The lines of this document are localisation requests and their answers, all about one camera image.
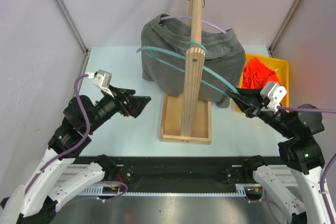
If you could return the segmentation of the orange shorts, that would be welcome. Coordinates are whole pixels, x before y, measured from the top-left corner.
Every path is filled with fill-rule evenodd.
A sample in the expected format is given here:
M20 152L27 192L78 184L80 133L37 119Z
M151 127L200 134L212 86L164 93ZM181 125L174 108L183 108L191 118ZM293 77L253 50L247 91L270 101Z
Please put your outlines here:
M252 58L243 71L243 89L261 89L268 82L281 84L276 72L264 65L258 58Z

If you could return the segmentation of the teal plastic hanger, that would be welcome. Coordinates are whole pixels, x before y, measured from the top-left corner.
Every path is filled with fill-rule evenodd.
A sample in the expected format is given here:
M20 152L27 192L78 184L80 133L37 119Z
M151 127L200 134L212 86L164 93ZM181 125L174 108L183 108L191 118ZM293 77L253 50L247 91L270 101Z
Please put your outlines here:
M205 46L203 46L201 43L199 42L195 42L195 41L191 41L191 42L187 42L186 43L187 46L189 45L193 45L193 46L199 46L201 49L203 49L203 51L207 54L208 51L206 49ZM184 55L181 55L181 54L178 54L176 52L173 52L173 51L169 51L167 49L163 49L163 48L159 48L159 47L154 47L154 46L141 46L140 48L138 48L136 50L136 53L138 52L144 52L147 56L149 56L150 58L164 64L164 65L167 65L175 70L178 70L179 72L182 72L182 73L185 73L185 70L167 62L167 61L164 61L160 58L158 58L156 55L155 55L155 52L160 52L160 53L163 53L163 54L166 54L166 55L169 55L169 56L172 56L172 57L175 57L175 58L178 58L178 59L181 59L181 60L186 60L186 56ZM205 72L209 73L211 76L213 76L215 79L219 80L222 84L224 84L227 88L230 89L231 92L233 92L234 94L240 94L240 92L238 91L238 88L233 86L228 80L226 80L224 77L222 77L221 75L219 75L217 72L213 71L212 69L206 67L206 66L203 66L203 70L205 70ZM204 81L202 78L201 78L201 83L216 90L217 92L223 94L223 95L226 95L227 96L227 93L226 91L224 90L221 90L219 89L218 87Z

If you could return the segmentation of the grey shorts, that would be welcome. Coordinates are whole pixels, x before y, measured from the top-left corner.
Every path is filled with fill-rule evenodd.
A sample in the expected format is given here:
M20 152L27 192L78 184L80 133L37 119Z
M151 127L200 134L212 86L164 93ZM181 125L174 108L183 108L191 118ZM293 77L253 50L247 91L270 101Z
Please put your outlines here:
M226 108L226 91L237 92L246 53L233 29L192 36L192 27L161 14L147 22L141 32L142 78L154 82L166 94L179 97L186 92L191 68L197 78L198 98Z

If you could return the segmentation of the purple hanger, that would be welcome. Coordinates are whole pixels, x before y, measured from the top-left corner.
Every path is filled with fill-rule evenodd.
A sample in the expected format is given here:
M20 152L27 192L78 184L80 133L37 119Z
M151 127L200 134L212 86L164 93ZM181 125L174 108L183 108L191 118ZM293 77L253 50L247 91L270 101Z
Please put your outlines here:
M188 21L191 21L192 20L192 16L186 16L186 15L168 15L168 16L164 16L164 17L161 17L160 18L160 21L163 21L163 20L169 20L169 19L187 19ZM225 34L227 33L226 30L220 28L219 26L209 22L209 21L206 21L204 19L202 19L202 23L205 24L205 25L208 25L214 29L216 29L217 31L219 31L220 33L222 34Z

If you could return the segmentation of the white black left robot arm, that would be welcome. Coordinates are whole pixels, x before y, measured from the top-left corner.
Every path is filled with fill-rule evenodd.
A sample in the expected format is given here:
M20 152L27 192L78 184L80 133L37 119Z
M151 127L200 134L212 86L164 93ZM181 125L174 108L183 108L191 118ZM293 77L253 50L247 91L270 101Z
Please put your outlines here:
M87 187L109 183L118 175L113 159L102 154L87 168L64 183L56 182L91 142L93 134L115 114L136 118L151 101L136 91L113 86L101 88L103 97L92 103L76 94L64 109L61 126L48 142L45 154L26 185L1 201L1 223L51 223L56 213Z

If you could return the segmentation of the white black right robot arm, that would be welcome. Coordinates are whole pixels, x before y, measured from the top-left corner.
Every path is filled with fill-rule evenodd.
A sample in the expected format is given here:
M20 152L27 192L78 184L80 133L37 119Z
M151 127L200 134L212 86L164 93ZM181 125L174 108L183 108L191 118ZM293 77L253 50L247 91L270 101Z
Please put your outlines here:
M322 110L311 104L297 108L278 103L284 88L228 91L228 96L248 118L259 118L280 133L279 157L294 176L301 192L297 199L275 177L260 155L234 167L232 158L136 158L127 178L136 193L219 193L234 184L259 184L264 199L271 198L288 223L335 223L335 209L328 193L326 163L314 136L324 130Z

